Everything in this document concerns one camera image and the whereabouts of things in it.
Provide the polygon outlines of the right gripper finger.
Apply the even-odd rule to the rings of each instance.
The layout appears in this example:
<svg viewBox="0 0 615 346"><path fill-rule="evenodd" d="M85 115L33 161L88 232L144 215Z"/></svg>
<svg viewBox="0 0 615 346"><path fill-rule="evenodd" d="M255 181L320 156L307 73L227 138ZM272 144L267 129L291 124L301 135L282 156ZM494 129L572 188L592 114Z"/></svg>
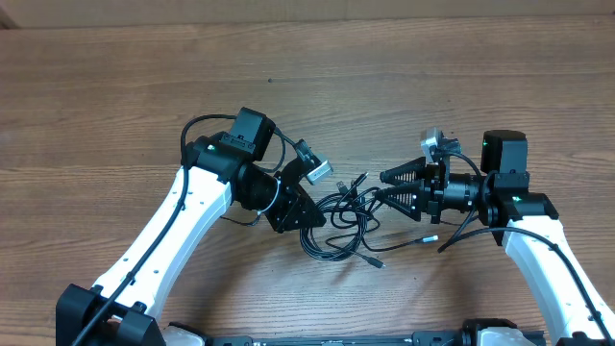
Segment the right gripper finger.
<svg viewBox="0 0 615 346"><path fill-rule="evenodd" d="M414 221L421 220L426 208L425 188L423 185L395 185L374 193L377 201L401 212Z"/></svg>
<svg viewBox="0 0 615 346"><path fill-rule="evenodd" d="M389 185L412 183L425 177L426 158L420 157L397 167L382 171L380 180Z"/></svg>

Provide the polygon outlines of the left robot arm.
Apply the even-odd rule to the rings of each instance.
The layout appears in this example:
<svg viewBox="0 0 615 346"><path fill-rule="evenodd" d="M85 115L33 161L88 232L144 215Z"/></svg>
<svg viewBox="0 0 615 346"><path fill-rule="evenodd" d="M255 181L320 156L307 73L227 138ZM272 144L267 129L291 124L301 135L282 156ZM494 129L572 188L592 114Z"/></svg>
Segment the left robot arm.
<svg viewBox="0 0 615 346"><path fill-rule="evenodd" d="M180 138L181 167L167 196L124 255L90 288L70 285L56 305L59 345L204 345L204 335L158 321L169 293L208 229L233 203L265 217L277 233L322 227L323 213L301 187L332 174L303 141L297 157L266 170L261 161L282 132L248 108L227 132Z"/></svg>

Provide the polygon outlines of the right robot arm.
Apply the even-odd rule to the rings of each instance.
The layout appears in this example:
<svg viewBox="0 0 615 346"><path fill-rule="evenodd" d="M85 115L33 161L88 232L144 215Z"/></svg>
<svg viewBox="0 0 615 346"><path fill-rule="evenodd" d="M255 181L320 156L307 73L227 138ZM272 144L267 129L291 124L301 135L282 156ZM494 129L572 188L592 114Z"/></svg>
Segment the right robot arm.
<svg viewBox="0 0 615 346"><path fill-rule="evenodd" d="M432 128L423 133L421 148L422 157L380 174L386 187L377 200L415 221L427 214L438 224L444 210L477 217L480 229L460 225L442 247L493 235L526 280L552 344L613 344L613 311L577 261L548 196L529 189L526 135L485 132L481 160L465 174L451 170L450 159L463 156L457 140Z"/></svg>

